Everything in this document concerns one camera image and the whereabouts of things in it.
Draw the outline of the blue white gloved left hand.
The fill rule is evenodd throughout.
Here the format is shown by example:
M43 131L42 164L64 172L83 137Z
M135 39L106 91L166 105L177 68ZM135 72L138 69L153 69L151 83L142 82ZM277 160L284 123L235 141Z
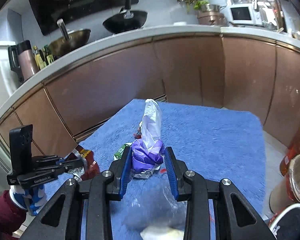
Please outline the blue white gloved left hand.
M44 185L23 189L19 185L10 186L9 195L11 201L31 216L36 216L47 202Z

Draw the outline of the dark red sleeve forearm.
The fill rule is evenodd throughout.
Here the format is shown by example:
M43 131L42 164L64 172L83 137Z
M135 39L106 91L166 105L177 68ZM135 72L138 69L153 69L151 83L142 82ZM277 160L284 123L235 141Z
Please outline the dark red sleeve forearm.
M17 239L13 233L26 219L27 210L11 200L10 192L4 191L0 196L0 240Z

